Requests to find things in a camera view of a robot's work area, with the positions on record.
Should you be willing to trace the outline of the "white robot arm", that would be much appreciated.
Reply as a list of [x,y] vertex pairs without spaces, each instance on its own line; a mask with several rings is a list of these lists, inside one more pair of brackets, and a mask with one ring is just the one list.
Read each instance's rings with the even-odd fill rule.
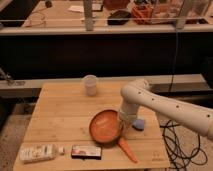
[[144,106],[213,141],[213,109],[154,94],[145,79],[125,84],[121,96],[118,115],[124,123],[132,124]]

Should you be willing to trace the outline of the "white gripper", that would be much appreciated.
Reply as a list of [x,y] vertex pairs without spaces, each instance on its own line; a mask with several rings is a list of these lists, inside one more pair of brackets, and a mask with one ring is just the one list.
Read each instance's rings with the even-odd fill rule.
[[134,121],[137,119],[136,114],[127,114],[123,112],[121,109],[118,110],[118,119],[122,124],[124,129],[128,129]]

